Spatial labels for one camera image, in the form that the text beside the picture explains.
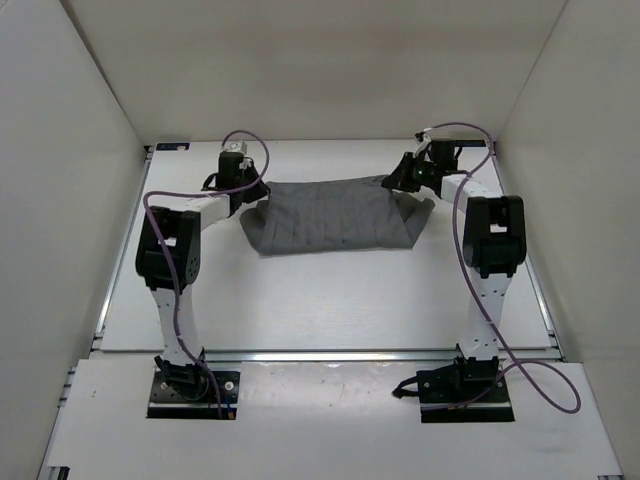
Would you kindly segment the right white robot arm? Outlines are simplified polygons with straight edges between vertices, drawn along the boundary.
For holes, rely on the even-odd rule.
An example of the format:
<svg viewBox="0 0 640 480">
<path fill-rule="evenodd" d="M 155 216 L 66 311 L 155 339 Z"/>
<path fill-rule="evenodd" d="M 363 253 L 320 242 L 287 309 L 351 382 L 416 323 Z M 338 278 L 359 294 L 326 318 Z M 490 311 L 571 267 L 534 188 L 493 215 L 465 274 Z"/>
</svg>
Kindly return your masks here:
<svg viewBox="0 0 640 480">
<path fill-rule="evenodd" d="M 424 140 L 384 178 L 389 190 L 432 190 L 452 205 L 454 247 L 471 299 L 453 362 L 415 376 L 430 410 L 492 402 L 499 391 L 499 324 L 506 291 L 527 254 L 524 202 L 485 187 L 458 167 L 451 141 Z"/>
</svg>

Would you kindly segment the grey pleated skirt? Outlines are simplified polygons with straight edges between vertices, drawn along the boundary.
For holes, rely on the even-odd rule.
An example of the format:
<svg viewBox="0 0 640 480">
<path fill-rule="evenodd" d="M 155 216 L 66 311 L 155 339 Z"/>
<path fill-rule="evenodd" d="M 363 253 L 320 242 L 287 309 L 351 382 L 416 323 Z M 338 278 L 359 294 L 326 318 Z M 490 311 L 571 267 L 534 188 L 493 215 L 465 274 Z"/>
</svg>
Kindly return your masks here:
<svg viewBox="0 0 640 480">
<path fill-rule="evenodd" d="M 271 182 L 268 198 L 240 215 L 261 256 L 411 249 L 435 202 L 382 186 L 382 175 L 321 182 Z"/>
</svg>

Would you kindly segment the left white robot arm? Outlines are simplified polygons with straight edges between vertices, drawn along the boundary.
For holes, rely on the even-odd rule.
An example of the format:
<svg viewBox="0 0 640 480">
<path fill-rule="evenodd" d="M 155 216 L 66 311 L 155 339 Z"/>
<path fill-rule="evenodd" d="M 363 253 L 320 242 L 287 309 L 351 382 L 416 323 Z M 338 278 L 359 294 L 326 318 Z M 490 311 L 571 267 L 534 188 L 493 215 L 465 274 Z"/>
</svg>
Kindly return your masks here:
<svg viewBox="0 0 640 480">
<path fill-rule="evenodd" d="M 153 190 L 142 198 L 135 269 L 159 315 L 164 347 L 155 362 L 164 383 L 189 403 L 223 403 L 195 325 L 192 293 L 201 268 L 201 234 L 242 205 L 266 197 L 265 173 L 256 168 L 246 144 L 235 142 L 222 149 L 217 171 L 199 192 Z"/>
</svg>

